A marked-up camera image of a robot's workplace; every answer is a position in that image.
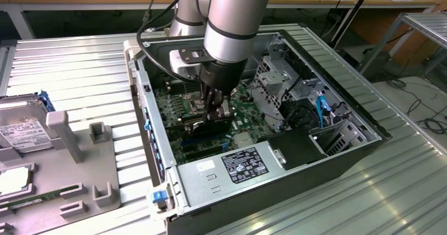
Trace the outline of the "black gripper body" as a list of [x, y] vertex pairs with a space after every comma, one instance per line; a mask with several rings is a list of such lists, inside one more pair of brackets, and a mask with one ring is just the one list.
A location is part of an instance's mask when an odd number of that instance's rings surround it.
[[206, 96], [209, 91], [217, 90], [224, 96], [229, 95], [239, 85], [245, 65], [247, 59], [235, 63], [217, 60], [201, 63], [198, 74], [201, 94]]

